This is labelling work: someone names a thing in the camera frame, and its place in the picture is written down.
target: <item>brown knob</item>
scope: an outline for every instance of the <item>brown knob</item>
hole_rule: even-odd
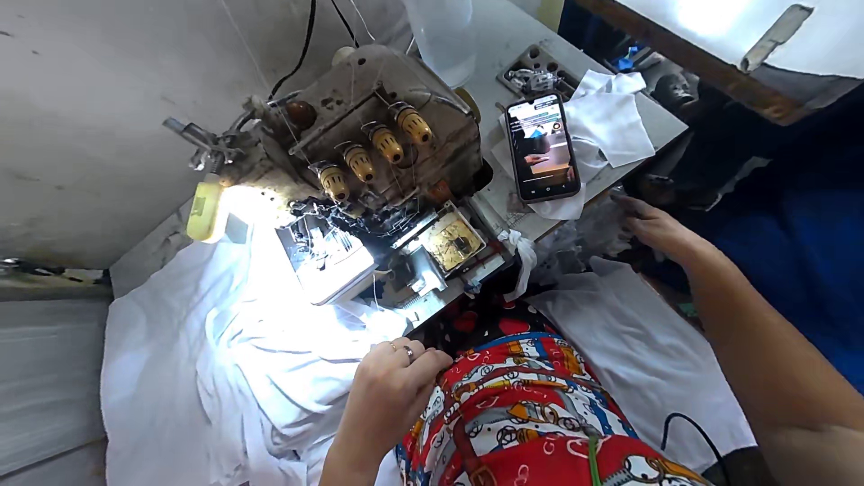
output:
[[[318,113],[306,101],[289,101],[285,104],[285,112],[288,113],[291,123],[300,130],[311,128],[318,118]]]

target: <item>white rag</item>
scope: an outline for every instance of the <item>white rag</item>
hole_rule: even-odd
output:
[[[639,438],[660,450],[672,412],[696,421],[720,454],[756,445],[704,336],[624,263],[593,257],[594,272],[564,275],[557,290],[526,299],[591,363]],[[690,423],[670,423],[664,453],[692,470],[716,462]]]
[[[522,297],[522,294],[528,289],[528,278],[531,275],[531,271],[537,266],[537,253],[534,252],[534,241],[525,238],[515,229],[502,231],[498,235],[498,240],[510,243],[511,246],[515,247],[519,258],[522,260],[516,288],[503,296],[506,302],[512,302]]]
[[[109,309],[109,484],[316,484],[360,359],[407,328],[309,304],[272,228],[193,243]]]
[[[585,206],[585,187],[607,164],[620,167],[653,156],[656,151],[636,108],[635,93],[645,89],[642,74],[587,71],[573,97],[564,103],[570,146],[582,186],[578,194],[528,206],[550,220],[578,220]],[[507,130],[504,114],[501,129]],[[492,154],[513,177],[510,143],[505,138]]]

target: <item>black power cable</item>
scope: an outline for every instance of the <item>black power cable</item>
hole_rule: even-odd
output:
[[[354,31],[351,30],[351,26],[348,25],[348,21],[345,20],[345,16],[342,15],[342,10],[339,10],[339,6],[336,5],[336,0],[330,0],[330,2],[333,3],[333,8],[336,9],[336,13],[339,14],[339,18],[342,19],[342,25],[345,26],[345,29],[347,29],[348,34],[351,36],[351,40],[354,41],[354,47],[359,48],[360,43],[357,42],[357,37],[354,35]]]
[[[717,450],[717,447],[714,445],[714,442],[711,441],[711,438],[708,437],[708,434],[696,423],[695,420],[691,419],[687,415],[679,412],[672,412],[666,416],[666,420],[663,422],[663,440],[660,441],[660,450],[666,450],[666,441],[669,439],[669,423],[675,417],[681,417],[684,420],[690,422],[698,431],[702,434],[702,438],[705,439],[705,442],[708,444],[708,447],[711,448],[711,451],[714,453],[714,457],[717,458],[717,463],[720,465],[720,470],[723,471],[723,477],[726,478],[726,485],[732,486],[729,482],[729,471],[726,469],[726,463],[723,462],[723,456],[720,455],[720,451]]]
[[[315,10],[318,8],[318,1],[312,0],[312,3],[309,5],[309,22],[306,26],[306,40],[303,41],[303,50],[300,53],[300,60],[297,61],[297,65],[294,66],[294,69],[291,70],[290,73],[285,74],[276,84],[273,86],[273,90],[270,92],[269,98],[267,100],[273,99],[276,96],[276,92],[279,91],[279,88],[282,87],[282,84],[288,80],[291,76],[293,76],[299,69],[300,66],[303,65],[303,60],[306,59],[306,52],[309,51],[309,41],[312,40],[312,30],[315,27]]]

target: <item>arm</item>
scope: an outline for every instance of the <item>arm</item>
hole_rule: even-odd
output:
[[[705,336],[782,484],[864,482],[864,398],[716,247],[657,208],[627,226],[687,273]]]
[[[413,351],[413,361],[404,346]],[[425,349],[407,337],[373,348],[354,375],[319,485],[374,484],[384,455],[420,418],[435,387],[435,377],[451,364],[453,359],[443,351]]]

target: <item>yellow thread tension knob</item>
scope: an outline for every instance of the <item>yellow thread tension knob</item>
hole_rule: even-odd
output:
[[[348,199],[351,191],[348,189],[348,184],[345,181],[345,173],[342,169],[334,165],[322,170],[318,175],[318,181],[330,199],[336,202],[342,202]]]
[[[396,135],[385,125],[379,125],[372,129],[372,144],[381,152],[390,163],[399,163],[405,158],[402,145],[396,140]]]
[[[429,128],[429,124],[407,103],[396,116],[396,125],[399,125],[399,128],[417,145],[428,145],[432,142],[432,129]]]
[[[369,152],[361,144],[351,144],[343,152],[345,163],[357,178],[369,183],[375,178],[375,168],[372,167],[372,159]]]

